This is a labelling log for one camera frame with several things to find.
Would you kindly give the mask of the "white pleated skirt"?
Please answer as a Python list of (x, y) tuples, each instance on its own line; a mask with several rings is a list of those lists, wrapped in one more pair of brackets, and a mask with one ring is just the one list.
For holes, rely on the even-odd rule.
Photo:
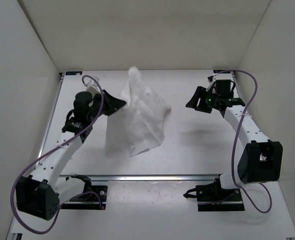
[(145, 83), (137, 67), (128, 70), (128, 81), (119, 98), (126, 104), (107, 117), (106, 149), (133, 157), (160, 146), (171, 106)]

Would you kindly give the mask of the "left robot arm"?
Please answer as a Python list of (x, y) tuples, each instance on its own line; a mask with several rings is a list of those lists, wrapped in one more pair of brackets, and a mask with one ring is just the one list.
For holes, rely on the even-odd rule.
[(92, 195), (91, 180), (85, 175), (72, 175), (64, 182), (58, 178), (73, 154), (82, 146), (93, 129), (93, 120), (110, 116), (126, 105), (126, 101), (107, 91), (92, 95), (81, 91), (75, 95), (73, 109), (66, 115), (57, 150), (45, 157), (29, 176), (21, 176), (15, 185), (17, 209), (35, 217), (51, 220), (64, 202), (78, 196)]

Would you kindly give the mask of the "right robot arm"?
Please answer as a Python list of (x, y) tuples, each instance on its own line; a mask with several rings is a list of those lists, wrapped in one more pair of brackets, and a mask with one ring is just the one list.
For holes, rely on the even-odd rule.
[(280, 178), (283, 146), (270, 140), (256, 125), (246, 110), (244, 101), (234, 96), (235, 83), (216, 80), (205, 88), (198, 86), (187, 108), (210, 114), (217, 110), (235, 131), (243, 153), (234, 160), (231, 172), (219, 176), (218, 184), (211, 188), (212, 196), (224, 200), (230, 189), (251, 183), (276, 182)]

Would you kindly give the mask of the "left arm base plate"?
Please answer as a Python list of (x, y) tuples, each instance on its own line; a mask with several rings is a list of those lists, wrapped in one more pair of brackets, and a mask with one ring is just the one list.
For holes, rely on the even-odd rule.
[(92, 185), (90, 193), (80, 197), (74, 197), (62, 205), (63, 210), (100, 210), (106, 209), (108, 186), (107, 185)]

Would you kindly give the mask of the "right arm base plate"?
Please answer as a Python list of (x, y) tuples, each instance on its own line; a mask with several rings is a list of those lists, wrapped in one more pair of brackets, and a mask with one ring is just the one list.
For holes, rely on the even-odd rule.
[(245, 211), (241, 192), (238, 189), (222, 189), (216, 183), (196, 185), (183, 194), (186, 199), (196, 199), (199, 212)]

